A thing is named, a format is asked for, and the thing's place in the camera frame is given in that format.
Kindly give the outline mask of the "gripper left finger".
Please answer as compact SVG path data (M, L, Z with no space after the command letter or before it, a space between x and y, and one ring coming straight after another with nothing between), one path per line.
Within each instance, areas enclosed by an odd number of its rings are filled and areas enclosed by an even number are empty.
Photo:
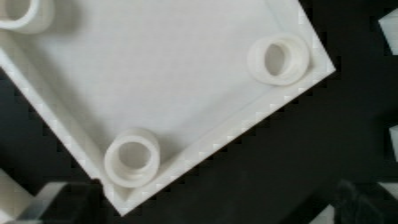
M15 224L106 224L102 186L88 182L49 182L15 218Z

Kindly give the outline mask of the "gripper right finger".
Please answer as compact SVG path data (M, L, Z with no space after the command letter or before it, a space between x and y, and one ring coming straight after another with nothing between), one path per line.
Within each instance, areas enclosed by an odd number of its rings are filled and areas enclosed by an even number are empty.
M398 224L398 182L348 182L307 224Z

